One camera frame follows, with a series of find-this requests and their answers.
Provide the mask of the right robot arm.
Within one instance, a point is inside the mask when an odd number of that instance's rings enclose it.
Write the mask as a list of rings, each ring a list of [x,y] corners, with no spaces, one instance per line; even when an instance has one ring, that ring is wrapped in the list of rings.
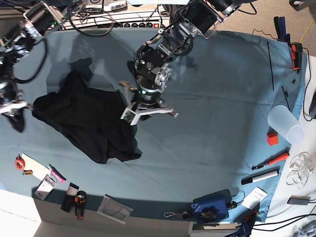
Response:
[[[0,114],[7,118],[13,129],[22,133],[25,129],[24,110],[32,106],[22,99],[19,84],[33,81],[41,71],[48,55],[47,35],[56,31],[67,19],[67,11],[39,1],[23,12],[24,19],[0,39]],[[29,79],[18,79],[13,67],[43,43],[44,56]]]

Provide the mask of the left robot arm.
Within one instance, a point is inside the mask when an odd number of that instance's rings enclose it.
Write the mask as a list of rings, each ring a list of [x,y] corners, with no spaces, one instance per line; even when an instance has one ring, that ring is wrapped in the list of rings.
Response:
[[[170,114],[177,117],[171,106],[164,104],[161,94],[167,87],[177,57],[189,54],[197,35],[210,38],[216,27],[239,10],[243,0],[191,0],[171,13],[171,23],[136,51],[128,66],[135,79],[135,100],[128,99],[121,119],[136,125],[143,116]]]

